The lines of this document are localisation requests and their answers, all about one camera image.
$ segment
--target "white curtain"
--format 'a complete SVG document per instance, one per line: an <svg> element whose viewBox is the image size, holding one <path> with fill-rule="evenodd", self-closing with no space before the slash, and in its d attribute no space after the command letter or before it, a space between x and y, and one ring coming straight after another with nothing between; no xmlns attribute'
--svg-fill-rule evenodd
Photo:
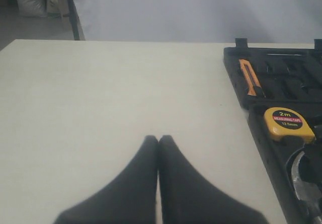
<svg viewBox="0 0 322 224"><path fill-rule="evenodd" d="M312 43L322 0L74 0L87 40Z"/></svg>

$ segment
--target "toolbox latch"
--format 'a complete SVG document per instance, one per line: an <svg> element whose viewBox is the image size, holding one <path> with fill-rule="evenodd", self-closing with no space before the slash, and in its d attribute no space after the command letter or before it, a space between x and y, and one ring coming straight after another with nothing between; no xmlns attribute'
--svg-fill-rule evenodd
<svg viewBox="0 0 322 224"><path fill-rule="evenodd" d="M235 38L236 48L248 48L247 38Z"/></svg>
<svg viewBox="0 0 322 224"><path fill-rule="evenodd" d="M314 49L322 51L322 39L314 39Z"/></svg>

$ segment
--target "tape measure label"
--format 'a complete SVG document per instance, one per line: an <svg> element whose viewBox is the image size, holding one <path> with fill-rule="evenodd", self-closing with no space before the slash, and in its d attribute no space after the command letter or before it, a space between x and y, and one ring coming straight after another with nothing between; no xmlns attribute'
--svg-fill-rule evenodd
<svg viewBox="0 0 322 224"><path fill-rule="evenodd" d="M285 110L273 112L273 119L278 125L288 129L299 129L303 126L302 119L299 116Z"/></svg>

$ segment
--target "black toolbox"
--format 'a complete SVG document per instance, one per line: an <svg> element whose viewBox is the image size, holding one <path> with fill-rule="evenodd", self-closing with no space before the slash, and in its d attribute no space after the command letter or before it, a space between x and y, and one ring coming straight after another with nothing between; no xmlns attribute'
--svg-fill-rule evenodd
<svg viewBox="0 0 322 224"><path fill-rule="evenodd" d="M236 47L224 49L226 70L240 105L249 110L250 130L288 223L313 223L310 208L298 199L292 180L292 165L299 153L304 152L298 168L301 179L322 191L322 40L314 42L314 49L250 48L247 39L236 39ZM255 95L250 94L240 60L250 63L260 83ZM274 140L264 119L266 110L274 107L300 114L316 140L305 144L292 134ZM286 120L301 122L285 112ZM277 116L272 117L282 126ZM302 126L286 123L290 125L286 128L295 130Z"/></svg>

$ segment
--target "floor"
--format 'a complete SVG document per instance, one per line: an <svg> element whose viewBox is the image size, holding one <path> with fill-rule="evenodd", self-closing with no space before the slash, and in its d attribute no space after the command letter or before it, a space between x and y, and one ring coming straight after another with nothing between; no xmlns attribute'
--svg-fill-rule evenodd
<svg viewBox="0 0 322 224"><path fill-rule="evenodd" d="M26 18L17 6L0 7L0 50L15 39L73 40L60 18Z"/></svg>

